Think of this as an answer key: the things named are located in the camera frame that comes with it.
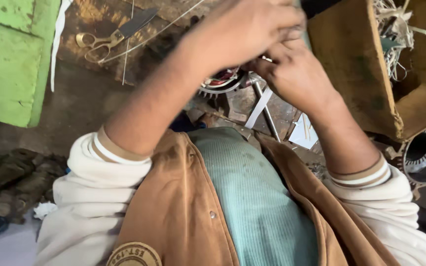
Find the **green painted wood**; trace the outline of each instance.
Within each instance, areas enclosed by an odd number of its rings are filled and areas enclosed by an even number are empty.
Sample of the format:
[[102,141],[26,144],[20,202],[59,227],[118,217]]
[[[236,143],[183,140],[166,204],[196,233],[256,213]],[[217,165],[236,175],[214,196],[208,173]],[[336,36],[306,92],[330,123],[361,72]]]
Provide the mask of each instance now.
[[59,7],[60,0],[35,0],[27,31],[18,27],[19,20],[12,21],[15,26],[0,25],[1,122],[21,127],[39,123]]
[[44,40],[0,25],[0,121],[30,124]]
[[0,23],[30,33],[36,0],[0,0]]

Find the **gold scissors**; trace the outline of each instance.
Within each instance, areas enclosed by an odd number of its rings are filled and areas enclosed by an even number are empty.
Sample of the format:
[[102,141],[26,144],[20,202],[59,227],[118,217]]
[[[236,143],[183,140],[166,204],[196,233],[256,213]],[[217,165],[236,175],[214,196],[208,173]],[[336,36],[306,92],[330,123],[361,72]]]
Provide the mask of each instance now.
[[111,48],[118,45],[122,40],[128,39],[142,27],[144,27],[157,14],[157,9],[145,9],[136,13],[132,20],[124,23],[121,27],[115,30],[108,38],[97,38],[91,33],[78,33],[75,37],[78,46],[91,47],[87,51],[85,59],[89,62],[100,63],[108,57]]

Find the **cardboard box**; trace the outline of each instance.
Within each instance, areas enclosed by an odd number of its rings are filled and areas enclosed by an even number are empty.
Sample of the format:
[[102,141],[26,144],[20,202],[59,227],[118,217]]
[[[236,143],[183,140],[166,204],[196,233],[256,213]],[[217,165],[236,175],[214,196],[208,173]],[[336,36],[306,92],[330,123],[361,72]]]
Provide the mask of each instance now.
[[[411,68],[391,86],[372,0],[342,0],[309,21],[311,46],[333,86],[365,131],[404,142],[426,128],[426,36],[399,60]],[[411,0],[409,24],[426,29],[426,0]]]

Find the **metal rod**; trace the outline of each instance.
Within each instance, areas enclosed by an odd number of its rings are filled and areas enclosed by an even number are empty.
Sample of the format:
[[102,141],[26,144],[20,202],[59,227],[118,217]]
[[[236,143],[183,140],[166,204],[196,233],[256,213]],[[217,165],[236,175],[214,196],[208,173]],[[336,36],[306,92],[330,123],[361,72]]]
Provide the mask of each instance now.
[[[256,93],[258,94],[258,96],[260,98],[262,96],[262,89],[261,89],[261,86],[259,85],[259,82],[253,83],[252,87],[254,88],[254,90],[256,91]],[[280,142],[279,134],[277,134],[277,130],[275,129],[275,125],[274,125],[274,122],[272,121],[272,116],[271,116],[271,113],[269,112],[269,108],[267,107],[267,104],[264,106],[263,111],[266,115],[267,123],[269,124],[269,128],[270,128],[272,134],[274,135],[275,139],[278,142]]]

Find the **brown vest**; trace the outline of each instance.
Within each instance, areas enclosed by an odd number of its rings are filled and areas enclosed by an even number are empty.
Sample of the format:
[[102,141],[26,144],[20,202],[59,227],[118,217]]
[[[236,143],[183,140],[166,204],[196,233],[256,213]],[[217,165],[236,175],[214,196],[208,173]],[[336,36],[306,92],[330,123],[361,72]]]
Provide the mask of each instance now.
[[[319,265],[399,265],[369,227],[287,146],[259,138],[291,195],[315,224]],[[135,192],[108,265],[238,266],[203,158],[185,133],[167,131]]]

